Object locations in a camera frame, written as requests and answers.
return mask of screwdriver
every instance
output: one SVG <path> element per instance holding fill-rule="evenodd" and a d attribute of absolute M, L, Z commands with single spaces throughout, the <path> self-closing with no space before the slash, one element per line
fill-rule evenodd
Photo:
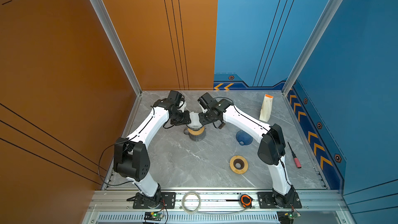
<path fill-rule="evenodd" d="M 301 164 L 300 164 L 299 159 L 296 157 L 296 154 L 293 152 L 292 147 L 290 146 L 289 142 L 287 142 L 287 144 L 289 145 L 290 150 L 292 151 L 293 159 L 295 160 L 297 168 L 300 169 L 301 168 Z"/>

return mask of orange and black tape measure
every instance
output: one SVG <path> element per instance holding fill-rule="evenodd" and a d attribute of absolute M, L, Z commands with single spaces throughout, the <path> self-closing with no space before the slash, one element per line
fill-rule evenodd
<path fill-rule="evenodd" d="M 244 208 L 251 208 L 252 198 L 248 195 L 241 195 L 239 203 Z"/>

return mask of yellow chevron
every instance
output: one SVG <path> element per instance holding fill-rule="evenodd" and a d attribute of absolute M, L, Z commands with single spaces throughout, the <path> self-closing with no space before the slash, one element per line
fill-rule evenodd
<path fill-rule="evenodd" d="M 295 106 L 295 107 L 293 108 L 293 112 L 296 113 L 296 106 L 297 106 L 297 107 L 301 107 L 301 105 L 300 105 L 299 103 L 294 103 L 293 105 Z"/>
<path fill-rule="evenodd" d="M 233 83 L 229 84 L 228 86 L 224 87 L 225 90 L 229 90 L 229 87 L 232 86 Z"/>
<path fill-rule="evenodd" d="M 291 95 L 290 96 L 290 104 L 292 104 L 292 98 L 297 98 L 296 95 Z"/>
<path fill-rule="evenodd" d="M 327 160 L 326 158 L 321 156 L 321 169 L 323 170 L 323 162 L 327 162 L 328 164 L 330 164 L 330 166 L 333 166 L 333 164 L 331 163 L 331 161 Z"/>
<path fill-rule="evenodd" d="M 218 84 L 214 89 L 219 90 L 218 87 L 221 86 L 223 83 Z"/>
<path fill-rule="evenodd" d="M 311 143 L 311 136 L 318 138 L 318 136 L 314 132 L 308 132 L 308 143 Z"/>
<path fill-rule="evenodd" d="M 298 116 L 297 116 L 297 118 L 298 118 L 298 121 L 299 121 L 299 122 L 300 122 L 300 115 L 307 116 L 307 115 L 305 114 L 305 112 L 300 112 L 300 111 L 298 111 Z"/>
<path fill-rule="evenodd" d="M 317 144 L 317 143 L 314 143 L 314 154 L 315 154 L 315 156 L 316 156 L 316 148 L 319 148 L 319 149 L 325 151 L 325 148 L 323 148 L 322 146 L 320 146 L 320 145 Z"/>

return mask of orange wall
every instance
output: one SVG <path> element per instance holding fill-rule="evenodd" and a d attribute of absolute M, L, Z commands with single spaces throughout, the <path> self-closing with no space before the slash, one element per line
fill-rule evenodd
<path fill-rule="evenodd" d="M 218 0 L 103 1 L 143 90 L 212 89 Z"/>
<path fill-rule="evenodd" d="M 135 94 L 89 0 L 6 1 L 0 1 L 0 170 L 7 189 L 1 222 L 80 223 L 101 186 L 95 163 L 122 134 Z M 112 155 L 105 154 L 103 168 Z"/>

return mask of gray marble tabletop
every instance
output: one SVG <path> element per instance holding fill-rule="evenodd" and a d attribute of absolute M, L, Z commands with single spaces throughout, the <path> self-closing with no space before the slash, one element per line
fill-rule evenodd
<path fill-rule="evenodd" d="M 280 91 L 180 91 L 185 95 L 187 109 L 200 112 L 197 99 L 205 92 L 213 97 L 228 97 L 245 113 L 258 119 L 264 95 L 272 95 L 273 105 L 270 125 L 281 126 L 285 141 L 289 142 L 302 168 L 297 169 L 286 146 L 286 166 L 288 176 L 296 189 L 324 189 L 320 176 L 314 168 L 303 140 L 297 131 Z M 138 107 L 131 132 L 147 117 L 151 105 L 167 97 L 169 91 L 144 91 Z M 227 123 L 221 130 L 206 125 L 206 137 L 202 141 L 192 141 L 183 133 L 185 126 L 161 128 L 153 137 L 149 147 L 150 173 L 161 187 L 229 187 L 271 189 L 272 180 L 267 165 L 257 156 L 259 144 L 254 140 L 250 145 L 241 146 L 236 141 L 238 127 Z M 230 159 L 240 155 L 246 158 L 248 170 L 244 174 L 234 173 L 229 165 Z M 113 172 L 112 184 L 125 182 L 126 179 Z M 121 187 L 133 187 L 125 184 Z"/>

